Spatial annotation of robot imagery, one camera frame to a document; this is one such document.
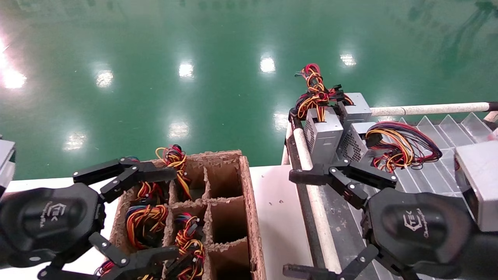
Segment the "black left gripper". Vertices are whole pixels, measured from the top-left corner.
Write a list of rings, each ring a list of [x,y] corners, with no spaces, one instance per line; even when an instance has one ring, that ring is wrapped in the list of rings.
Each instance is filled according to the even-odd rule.
[[[176,246],[139,250],[126,255],[99,232],[106,218],[103,202],[111,203],[139,182],[175,179],[173,167],[156,167],[151,161],[119,158],[73,173],[75,184],[65,188],[36,188],[11,192],[1,198],[1,268],[28,268],[51,262],[39,271],[39,280],[137,280],[158,273],[169,259],[176,259]],[[100,194],[89,186],[113,179]],[[64,271],[96,248],[114,265],[98,276]]]

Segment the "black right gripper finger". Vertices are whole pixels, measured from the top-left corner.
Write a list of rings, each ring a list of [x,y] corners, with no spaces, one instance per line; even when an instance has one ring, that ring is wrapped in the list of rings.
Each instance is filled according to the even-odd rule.
[[[339,161],[315,164],[311,170],[291,170],[289,180],[309,186],[330,186],[355,209],[365,209],[368,195],[364,186],[378,190],[395,188],[397,177],[366,163]]]
[[[379,248],[369,244],[339,274],[327,269],[296,264],[284,265],[283,274],[286,277],[304,280],[355,280],[370,262],[379,258],[381,258]]]

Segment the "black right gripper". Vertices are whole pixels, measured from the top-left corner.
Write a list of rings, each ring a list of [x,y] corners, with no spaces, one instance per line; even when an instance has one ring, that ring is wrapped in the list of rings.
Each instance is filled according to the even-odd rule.
[[[364,210],[363,235],[395,275],[496,279],[497,232],[483,232],[462,198],[384,189]]]

